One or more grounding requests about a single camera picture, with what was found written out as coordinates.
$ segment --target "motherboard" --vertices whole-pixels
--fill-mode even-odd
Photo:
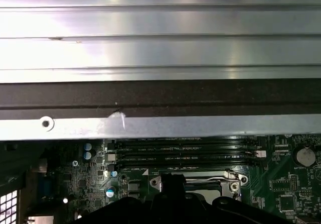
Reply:
[[[126,196],[152,200],[160,175],[183,174],[186,192],[224,195],[293,223],[319,223],[321,135],[60,141],[47,176],[72,196],[68,220]]]

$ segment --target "capacitor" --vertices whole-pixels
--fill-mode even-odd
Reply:
[[[84,153],[84,159],[85,159],[85,160],[90,160],[90,159],[91,159],[91,153],[88,152],[88,151],[86,151],[86,152]]]
[[[85,151],[90,151],[91,149],[92,149],[91,143],[86,143],[86,144],[84,145],[84,150],[85,150]]]
[[[311,148],[304,147],[297,151],[295,160],[299,165],[309,167],[316,161],[315,152]]]
[[[111,186],[107,189],[106,196],[108,198],[112,198],[115,195],[115,192],[116,192],[116,188],[114,186]]]

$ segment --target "metal bracket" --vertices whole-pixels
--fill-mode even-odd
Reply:
[[[227,196],[241,201],[241,186],[248,183],[246,175],[233,171],[204,171],[204,172],[171,172],[175,174],[183,174],[187,184],[209,184],[219,183],[222,196]],[[157,176],[150,180],[151,187],[162,191],[161,177]]]

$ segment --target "electrolytic capacitor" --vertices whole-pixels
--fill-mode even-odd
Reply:
[[[84,145],[84,150],[85,150],[85,151],[90,151],[91,149],[92,149],[91,143],[86,143],[86,144]]]
[[[91,156],[92,156],[91,153],[88,152],[88,151],[84,153],[84,159],[85,159],[85,160],[90,160],[90,159],[91,159]]]
[[[112,198],[115,195],[115,192],[116,192],[116,188],[114,186],[111,186],[107,189],[106,196],[108,198]]]

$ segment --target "silver metal surface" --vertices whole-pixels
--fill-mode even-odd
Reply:
[[[0,0],[0,18],[0,82],[321,74],[321,0]]]
[[[171,172],[172,174],[183,174],[187,184],[209,184],[217,182],[221,186],[221,196],[227,196],[241,201],[240,186],[248,182],[245,175],[233,171],[200,171],[200,172]],[[157,176],[150,180],[151,187],[161,191],[162,180]]]
[[[321,115],[3,120],[0,140],[119,139],[321,133]]]

